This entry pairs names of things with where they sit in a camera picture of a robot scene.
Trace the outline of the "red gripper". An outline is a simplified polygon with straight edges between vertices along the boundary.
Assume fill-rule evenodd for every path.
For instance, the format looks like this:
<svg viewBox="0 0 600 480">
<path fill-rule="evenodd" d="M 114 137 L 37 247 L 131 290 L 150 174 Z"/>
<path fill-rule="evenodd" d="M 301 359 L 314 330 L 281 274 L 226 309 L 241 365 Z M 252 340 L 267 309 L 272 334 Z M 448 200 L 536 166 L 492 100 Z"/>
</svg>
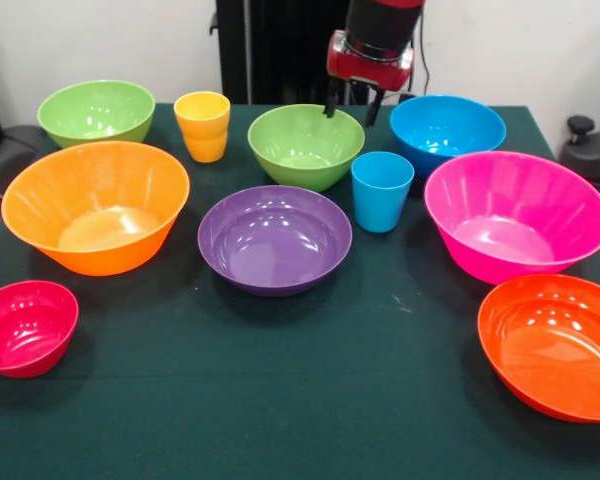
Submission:
<svg viewBox="0 0 600 480">
<path fill-rule="evenodd" d="M 338 104 L 340 80 L 371 85 L 375 97 L 369 104 L 365 126 L 374 126 L 383 100 L 383 91 L 400 91 L 407 84 L 414 63 L 414 51 L 406 48 L 402 55 L 389 62 L 359 55 L 346 43 L 345 31 L 335 30 L 331 36 L 327 54 L 327 72 L 331 76 L 323 114 L 332 118 Z"/>
</svg>

